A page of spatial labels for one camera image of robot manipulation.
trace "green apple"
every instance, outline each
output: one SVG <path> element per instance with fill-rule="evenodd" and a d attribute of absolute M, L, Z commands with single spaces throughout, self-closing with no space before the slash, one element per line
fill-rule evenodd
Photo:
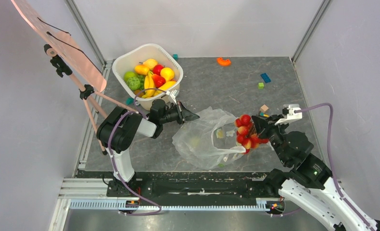
<path fill-rule="evenodd" d="M 136 74 L 135 72 L 133 71 L 128 71 L 125 73 L 124 75 L 124 81 L 127 82 L 128 79 L 132 78 L 132 77 L 138 77 L 138 74 Z"/>

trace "plastic bag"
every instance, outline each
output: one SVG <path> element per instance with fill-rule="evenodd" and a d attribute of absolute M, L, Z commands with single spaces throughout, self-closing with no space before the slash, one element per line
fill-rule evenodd
<path fill-rule="evenodd" d="M 236 117 L 211 107 L 197 113 L 200 118 L 185 123 L 173 136 L 173 144 L 189 163 L 202 169 L 228 165 L 246 150 L 236 145 Z"/>

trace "green vegetable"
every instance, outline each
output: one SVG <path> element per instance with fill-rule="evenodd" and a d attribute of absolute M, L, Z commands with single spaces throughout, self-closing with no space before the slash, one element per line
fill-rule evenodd
<path fill-rule="evenodd" d="M 131 89 L 131 90 L 137 90 L 140 88 L 140 80 L 138 79 L 138 77 L 131 77 L 127 80 L 127 86 Z"/>
<path fill-rule="evenodd" d="M 136 74 L 135 72 L 133 71 L 128 71 L 125 73 L 124 75 L 124 81 L 127 82 L 130 78 L 132 77 L 138 77 L 138 74 Z"/>

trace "plastic basket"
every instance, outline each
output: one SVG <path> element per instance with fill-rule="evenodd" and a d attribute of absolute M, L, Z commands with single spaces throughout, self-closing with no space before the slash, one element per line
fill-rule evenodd
<path fill-rule="evenodd" d="M 127 54 L 122 55 L 115 60 L 114 64 L 112 64 L 112 71 L 130 97 L 134 98 L 135 94 L 131 89 L 129 89 L 124 81 L 123 76 L 127 71 L 134 71 L 133 69 L 135 66 L 140 64 L 139 62 L 144 62 L 147 59 L 155 59 L 161 65 L 170 67 L 175 72 L 174 81 L 176 81 L 176 84 L 174 84 L 168 90 L 180 89 L 180 82 L 183 78 L 183 69 L 181 66 L 161 46 L 149 43 L 142 45 Z M 156 99 L 163 99 L 166 103 L 169 102 L 169 97 L 165 94 L 158 94 L 146 99 L 138 97 L 137 101 L 145 110 L 150 110 L 153 100 Z"/>

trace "white wall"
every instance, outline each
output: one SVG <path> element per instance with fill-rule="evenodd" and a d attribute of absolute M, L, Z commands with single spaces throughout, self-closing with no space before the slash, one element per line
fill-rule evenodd
<path fill-rule="evenodd" d="M 321 0 L 75 0 L 106 59 L 145 43 L 179 57 L 292 56 Z"/>
<path fill-rule="evenodd" d="M 95 58 L 62 0 L 32 5 Z M 1 231 L 47 230 L 87 119 L 78 89 L 55 74 L 44 44 L 9 0 L 0 1 Z"/>
<path fill-rule="evenodd" d="M 380 219 L 380 1 L 333 1 L 297 72 L 309 105 L 334 105 L 337 174 L 356 203 Z M 328 113 L 313 112 L 325 153 Z"/>

